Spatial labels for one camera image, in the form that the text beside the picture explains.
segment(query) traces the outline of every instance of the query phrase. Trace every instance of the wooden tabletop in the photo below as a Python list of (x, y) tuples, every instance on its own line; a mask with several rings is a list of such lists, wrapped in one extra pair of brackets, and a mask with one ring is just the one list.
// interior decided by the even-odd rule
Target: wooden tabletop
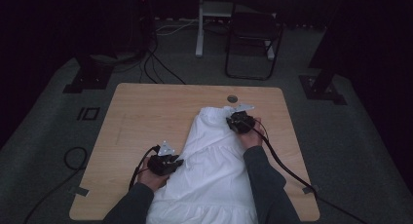
[[(237, 103), (230, 103), (235, 95)], [(152, 146), (166, 140), (180, 154), (201, 108), (251, 104), (248, 115), (261, 117), (270, 142), (283, 163), (310, 183), (282, 91), (278, 88), (120, 84), (112, 98), (84, 177), (89, 190), (76, 195), (70, 217), (101, 220), (128, 193), (134, 168)], [(265, 147), (271, 165), (286, 179), (284, 187), (302, 221), (319, 219), (313, 194), (284, 172)]]

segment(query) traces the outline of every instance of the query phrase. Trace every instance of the crumpled cloth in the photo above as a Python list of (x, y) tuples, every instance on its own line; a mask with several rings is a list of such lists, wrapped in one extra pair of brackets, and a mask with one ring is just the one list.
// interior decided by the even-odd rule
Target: crumpled cloth
[(155, 193), (146, 223), (258, 223), (244, 149), (226, 123), (231, 109), (205, 107), (195, 117), (184, 164)]

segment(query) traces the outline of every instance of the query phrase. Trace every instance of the gray sleeve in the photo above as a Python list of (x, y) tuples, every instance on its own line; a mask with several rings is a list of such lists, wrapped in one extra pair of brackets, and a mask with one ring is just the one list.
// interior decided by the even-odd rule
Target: gray sleeve
[(154, 192), (144, 184), (136, 183), (130, 191), (106, 214), (102, 223), (144, 224)]
[(301, 223), (288, 195), (283, 190), (285, 178), (268, 162), (261, 146), (254, 146), (244, 153), (258, 222)]

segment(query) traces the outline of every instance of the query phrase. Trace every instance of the hand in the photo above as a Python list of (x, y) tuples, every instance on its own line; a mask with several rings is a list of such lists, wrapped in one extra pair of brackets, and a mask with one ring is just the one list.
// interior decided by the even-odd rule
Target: hand
[[(264, 134), (264, 131), (261, 129), (260, 123), (261, 118), (255, 118), (254, 129), (260, 132), (261, 134)], [(244, 149), (248, 149), (257, 145), (262, 146), (262, 137), (254, 130), (251, 130), (244, 134), (238, 134), (238, 138), (240, 139)]]
[(170, 174), (164, 175), (164, 176), (159, 176), (155, 173), (153, 173), (149, 168), (148, 168), (148, 161), (149, 158), (145, 158), (143, 161), (143, 167), (140, 170), (141, 172), (137, 176), (137, 182), (143, 183), (146, 186), (148, 186), (152, 191), (156, 192), (159, 188), (165, 186), (167, 184), (167, 180), (170, 176)]

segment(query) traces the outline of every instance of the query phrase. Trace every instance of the black chair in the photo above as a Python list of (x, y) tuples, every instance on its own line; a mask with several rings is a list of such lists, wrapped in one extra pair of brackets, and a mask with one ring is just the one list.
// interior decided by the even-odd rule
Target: black chair
[[(267, 80), (270, 78), (273, 75), (277, 62), (284, 25), (290, 20), (293, 9), (293, 0), (234, 0), (225, 48), (227, 54), (225, 74), (239, 79)], [(262, 48), (265, 49), (265, 56), (270, 48), (273, 47), (274, 42), (277, 41), (274, 59), (268, 75), (257, 77), (230, 74), (228, 63), (233, 36), (241, 40), (260, 41)]]

